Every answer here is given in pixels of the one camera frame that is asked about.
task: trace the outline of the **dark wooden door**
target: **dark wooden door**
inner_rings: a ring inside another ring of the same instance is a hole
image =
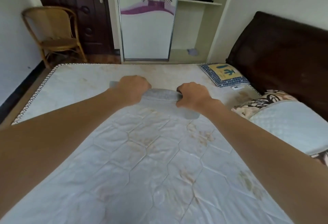
[[[78,31],[87,54],[110,54],[114,50],[108,0],[41,0],[44,6],[64,6],[78,17]]]

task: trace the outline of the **wicker chair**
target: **wicker chair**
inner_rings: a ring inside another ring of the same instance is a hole
[[[45,56],[45,50],[49,54],[73,50],[81,56],[85,63],[88,62],[79,40],[75,12],[60,6],[32,7],[22,12],[22,18],[31,36],[38,44],[47,68],[51,66]],[[74,23],[74,33],[72,33],[71,22]]]

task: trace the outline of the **dark brown headboard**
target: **dark brown headboard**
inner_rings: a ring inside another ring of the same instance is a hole
[[[328,31],[257,12],[227,63],[260,93],[283,90],[328,121]]]

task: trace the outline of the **hand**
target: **hand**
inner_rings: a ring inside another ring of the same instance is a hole
[[[140,102],[142,95],[152,86],[146,78],[133,75],[123,76],[115,88],[120,100],[125,106],[131,106]]]
[[[200,112],[207,102],[213,100],[207,88],[195,82],[184,83],[176,89],[183,98],[176,103],[177,107],[185,107]]]

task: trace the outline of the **chair backrest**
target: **chair backrest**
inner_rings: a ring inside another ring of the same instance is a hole
[[[22,12],[23,21],[35,39],[40,44],[47,39],[71,38],[71,19],[74,21],[75,36],[77,37],[76,14],[60,6],[32,7]]]

